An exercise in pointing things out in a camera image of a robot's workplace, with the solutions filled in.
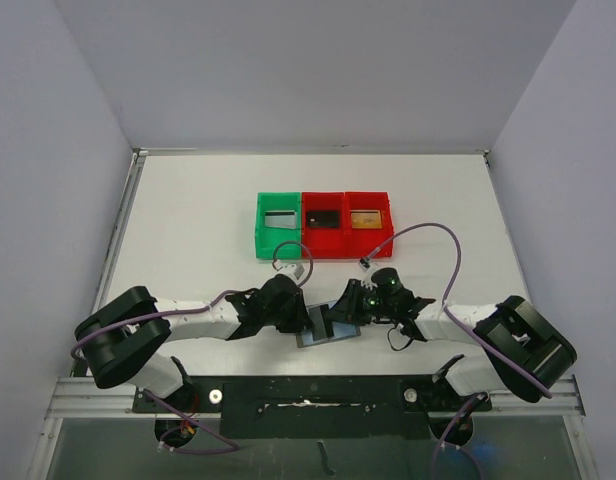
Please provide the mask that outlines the black credit card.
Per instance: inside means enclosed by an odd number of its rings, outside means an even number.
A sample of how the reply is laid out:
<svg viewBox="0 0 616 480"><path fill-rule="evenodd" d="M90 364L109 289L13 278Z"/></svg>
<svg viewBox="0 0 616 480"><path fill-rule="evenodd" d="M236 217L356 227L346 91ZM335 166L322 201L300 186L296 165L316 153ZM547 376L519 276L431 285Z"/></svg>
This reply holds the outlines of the black credit card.
<svg viewBox="0 0 616 480"><path fill-rule="evenodd" d="M312 344L325 343L334 338L334 327L332 322L325 318L329 310L330 306L328 304L321 304L308 308L308 314L312 322L309 340Z"/></svg>
<svg viewBox="0 0 616 480"><path fill-rule="evenodd" d="M309 210L306 212L306 225L313 229L338 229L340 213L338 210Z"/></svg>

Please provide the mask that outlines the grey card holder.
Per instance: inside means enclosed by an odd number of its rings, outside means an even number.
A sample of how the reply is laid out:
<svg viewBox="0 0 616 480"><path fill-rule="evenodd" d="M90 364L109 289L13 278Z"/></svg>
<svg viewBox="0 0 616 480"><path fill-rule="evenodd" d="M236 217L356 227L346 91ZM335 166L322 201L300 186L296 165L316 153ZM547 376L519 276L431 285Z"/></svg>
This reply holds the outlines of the grey card holder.
<svg viewBox="0 0 616 480"><path fill-rule="evenodd" d="M330 301L307 308L311 326L296 335L296 344L299 349L348 340L361 335L358 325L335 322L325 318L326 312L334 305L335 302Z"/></svg>

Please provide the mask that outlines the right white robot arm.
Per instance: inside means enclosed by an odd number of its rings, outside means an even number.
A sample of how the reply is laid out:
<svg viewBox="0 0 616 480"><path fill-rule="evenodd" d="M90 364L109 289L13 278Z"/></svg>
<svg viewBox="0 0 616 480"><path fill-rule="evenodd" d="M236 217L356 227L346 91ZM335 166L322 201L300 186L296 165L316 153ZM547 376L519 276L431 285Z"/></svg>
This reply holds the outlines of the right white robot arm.
<svg viewBox="0 0 616 480"><path fill-rule="evenodd" d="M389 323L410 342L475 344L484 354L456 355L436 372L436 402L457 408L468 396L508 390L536 403L574 365L574 346L526 299L511 295L486 305L450 305L415 295L392 267L348 281L325 313L338 323Z"/></svg>

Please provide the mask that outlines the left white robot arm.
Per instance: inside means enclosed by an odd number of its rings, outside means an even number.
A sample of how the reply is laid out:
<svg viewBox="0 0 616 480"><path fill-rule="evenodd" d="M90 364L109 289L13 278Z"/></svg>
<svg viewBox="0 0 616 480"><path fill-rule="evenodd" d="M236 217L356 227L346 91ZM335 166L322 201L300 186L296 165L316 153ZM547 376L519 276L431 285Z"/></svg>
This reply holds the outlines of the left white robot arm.
<svg viewBox="0 0 616 480"><path fill-rule="evenodd" d="M71 356L86 363L98 388L128 383L178 411L190 402L192 387L181 362L159 353L163 344L234 341L265 327L298 334L310 326L300 283L286 274L259 288L224 291L208 303L159 299L136 286L76 327Z"/></svg>

